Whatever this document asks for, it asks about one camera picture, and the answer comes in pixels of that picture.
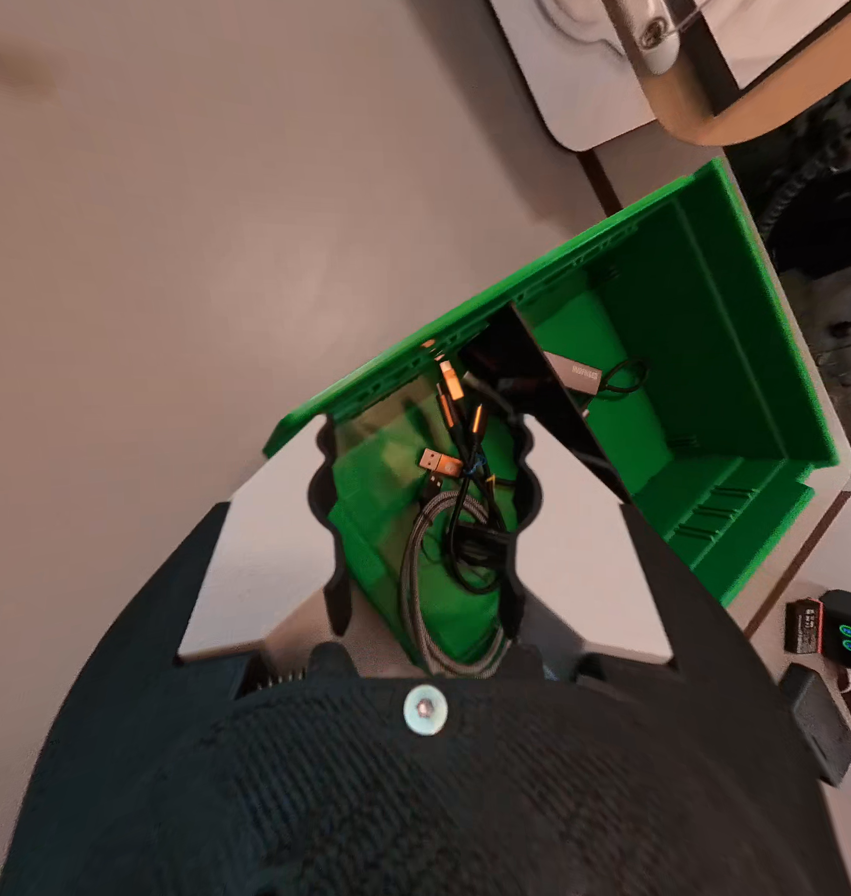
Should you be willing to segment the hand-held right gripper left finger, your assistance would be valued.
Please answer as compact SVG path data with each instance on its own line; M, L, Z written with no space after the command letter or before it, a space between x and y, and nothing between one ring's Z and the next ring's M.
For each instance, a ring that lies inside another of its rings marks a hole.
M262 649L310 599L345 642L354 599L338 504L335 425L318 414L232 495L177 649L185 663Z

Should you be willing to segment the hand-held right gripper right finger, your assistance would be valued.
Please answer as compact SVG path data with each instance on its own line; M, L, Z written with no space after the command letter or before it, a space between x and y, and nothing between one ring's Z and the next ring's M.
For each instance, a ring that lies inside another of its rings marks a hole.
M536 417L521 471L536 509L521 518L510 583L524 590L521 643L550 678L591 655L666 666L674 651L625 522L624 502Z

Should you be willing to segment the grey USB hub with cable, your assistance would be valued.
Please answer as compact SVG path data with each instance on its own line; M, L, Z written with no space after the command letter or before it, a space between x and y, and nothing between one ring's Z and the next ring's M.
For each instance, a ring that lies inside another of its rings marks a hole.
M650 371L646 361L635 357L605 370L549 351L544 352L544 359L566 389L587 396L588 400L633 394L643 387Z

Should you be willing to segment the green plastic bin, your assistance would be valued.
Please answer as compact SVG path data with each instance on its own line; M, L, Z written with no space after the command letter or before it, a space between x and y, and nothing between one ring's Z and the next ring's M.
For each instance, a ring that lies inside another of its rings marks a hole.
M485 677L512 639L503 574L476 531L508 539L518 438L466 386L464 345L512 304L539 347L638 391L570 391L647 523L727 607L838 462L767 257L720 162L678 179L453 308L280 420L271 458L332 417L350 575L428 673Z

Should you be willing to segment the grey desk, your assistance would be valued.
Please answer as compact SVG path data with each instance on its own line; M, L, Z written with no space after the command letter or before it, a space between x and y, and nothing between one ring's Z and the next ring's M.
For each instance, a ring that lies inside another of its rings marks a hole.
M278 420L716 153L566 151L487 2L0 2L0 872L74 678Z

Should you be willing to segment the black bin divider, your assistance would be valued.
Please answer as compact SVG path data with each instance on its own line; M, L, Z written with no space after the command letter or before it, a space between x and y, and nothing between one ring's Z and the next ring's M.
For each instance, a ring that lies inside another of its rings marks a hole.
M532 416L617 498L633 502L575 398L512 304L488 318L485 329L464 345L461 358L471 383L482 388L512 427Z

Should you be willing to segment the small black box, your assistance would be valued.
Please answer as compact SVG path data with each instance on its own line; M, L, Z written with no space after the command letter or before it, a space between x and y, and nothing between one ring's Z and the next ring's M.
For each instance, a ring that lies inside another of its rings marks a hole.
M798 599L786 604L784 650L794 655L823 652L824 608L821 599Z

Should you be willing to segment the black device with display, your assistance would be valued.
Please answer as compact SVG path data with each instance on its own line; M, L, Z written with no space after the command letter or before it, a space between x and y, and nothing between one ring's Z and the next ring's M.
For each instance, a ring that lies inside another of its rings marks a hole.
M822 655L851 669L851 591L831 589L821 597L823 609Z

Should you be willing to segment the black power adapter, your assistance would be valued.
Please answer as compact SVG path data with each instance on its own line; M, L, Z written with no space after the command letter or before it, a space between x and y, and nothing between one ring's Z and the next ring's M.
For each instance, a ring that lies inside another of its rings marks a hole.
M814 757L821 780L838 789L851 766L851 727L830 689L816 670L791 663L779 690Z

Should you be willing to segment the wooden document stand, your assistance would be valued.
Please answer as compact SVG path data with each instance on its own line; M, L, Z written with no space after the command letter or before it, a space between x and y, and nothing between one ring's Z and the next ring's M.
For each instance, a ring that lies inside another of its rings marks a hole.
M710 1L492 1L546 129L588 151L651 120L726 147L786 123L851 79L851 2L748 88L700 7Z

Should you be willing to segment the white printed instruction sheet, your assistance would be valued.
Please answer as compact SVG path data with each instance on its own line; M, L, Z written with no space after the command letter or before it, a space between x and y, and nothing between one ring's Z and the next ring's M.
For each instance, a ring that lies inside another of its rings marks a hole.
M710 1L700 11L737 86L748 88L845 1Z

